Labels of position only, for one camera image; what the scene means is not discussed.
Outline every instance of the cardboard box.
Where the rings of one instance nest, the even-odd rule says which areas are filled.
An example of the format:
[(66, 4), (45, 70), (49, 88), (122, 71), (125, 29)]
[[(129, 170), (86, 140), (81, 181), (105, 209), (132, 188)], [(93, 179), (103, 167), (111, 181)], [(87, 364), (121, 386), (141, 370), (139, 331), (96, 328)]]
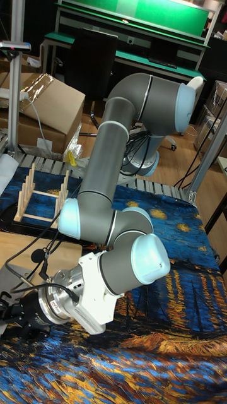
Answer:
[[(4, 129), (8, 127), (8, 110), (0, 109), (0, 128)], [(54, 153), (63, 154), (66, 145), (66, 135), (64, 133), (58, 132), (55, 129), (50, 128), (42, 124), (42, 131), (44, 137), (48, 142), (48, 146)], [(42, 140), (42, 135), (40, 133), (40, 128), (38, 122), (26, 115), (20, 114), (19, 116), (19, 126), (18, 126), (18, 143), (21, 145), (28, 146), (38, 146), (38, 142)]]
[(195, 123), (195, 130), (197, 132), (197, 134), (201, 133), (202, 127), (204, 126), (204, 120), (206, 117), (213, 117), (214, 114), (212, 114), (212, 112), (209, 110), (207, 105), (203, 105), (201, 112), (196, 120)]
[[(21, 72), (22, 73), (41, 73), (42, 72), (42, 67), (40, 66), (39, 68), (33, 67), (30, 64), (27, 63), (28, 57), (31, 57), (32, 59), (39, 61), (39, 57), (37, 56), (31, 56), (29, 54), (22, 54), (22, 60), (21, 60)], [(0, 57), (0, 73), (6, 72), (8, 73), (10, 69), (10, 62), (7, 60), (7, 57), (1, 56)]]
[[(3, 88), (9, 88), (9, 77), (3, 83)], [(85, 95), (47, 74), (22, 73), (21, 89), (28, 92), (41, 123), (64, 135), (62, 147), (65, 150), (81, 122)], [(0, 108), (3, 107), (8, 107), (8, 100), (1, 98)], [(20, 112), (37, 120), (28, 100), (20, 102)]]
[[(205, 105), (203, 106), (203, 109), (202, 109), (202, 115), (203, 115), (203, 121), (202, 122), (200, 121), (200, 123), (196, 129), (197, 137), (195, 138), (195, 141), (194, 141), (194, 146), (195, 146), (196, 150), (198, 150), (199, 147), (201, 146), (204, 138), (208, 134), (208, 131), (210, 130), (210, 128), (215, 120), (215, 116), (209, 111), (209, 109)], [(215, 135), (215, 132), (219, 126), (219, 123), (220, 123), (220, 120), (218, 119), (216, 121), (216, 123), (214, 124), (213, 128), (211, 129), (211, 132), (209, 133), (207, 140), (205, 140), (205, 143), (203, 144), (203, 146), (199, 152), (200, 158), (203, 158), (205, 152), (207, 152), (207, 149), (209, 148), (209, 145), (211, 144), (211, 141)], [(227, 138), (227, 135), (225, 136), (225, 139), (223, 140), (221, 146), (224, 145), (226, 138)], [(220, 153), (220, 156), (227, 158), (227, 144), (225, 144), (222, 152)]]
[(211, 93), (207, 99), (206, 105), (209, 110), (214, 114), (215, 117), (218, 116), (224, 102), (224, 107), (218, 116), (221, 119), (227, 109), (227, 83), (223, 81), (216, 80), (214, 86), (211, 90)]

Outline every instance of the robotic arm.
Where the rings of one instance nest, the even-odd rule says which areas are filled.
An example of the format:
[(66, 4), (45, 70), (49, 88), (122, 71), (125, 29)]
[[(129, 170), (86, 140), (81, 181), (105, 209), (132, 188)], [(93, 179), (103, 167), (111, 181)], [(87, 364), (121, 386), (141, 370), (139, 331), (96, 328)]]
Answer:
[(112, 201), (132, 120), (146, 126), (149, 143), (146, 158), (140, 150), (125, 169), (150, 175), (163, 138), (188, 126), (194, 100), (193, 88), (143, 73), (128, 76), (112, 90), (78, 197), (66, 200), (58, 226), (63, 234), (111, 251), (83, 256), (77, 267), (56, 273), (48, 287), (22, 298), (21, 307), (33, 327), (73, 318), (90, 334), (103, 333), (114, 318), (118, 298), (169, 272), (166, 250), (146, 211), (136, 207), (116, 211)]

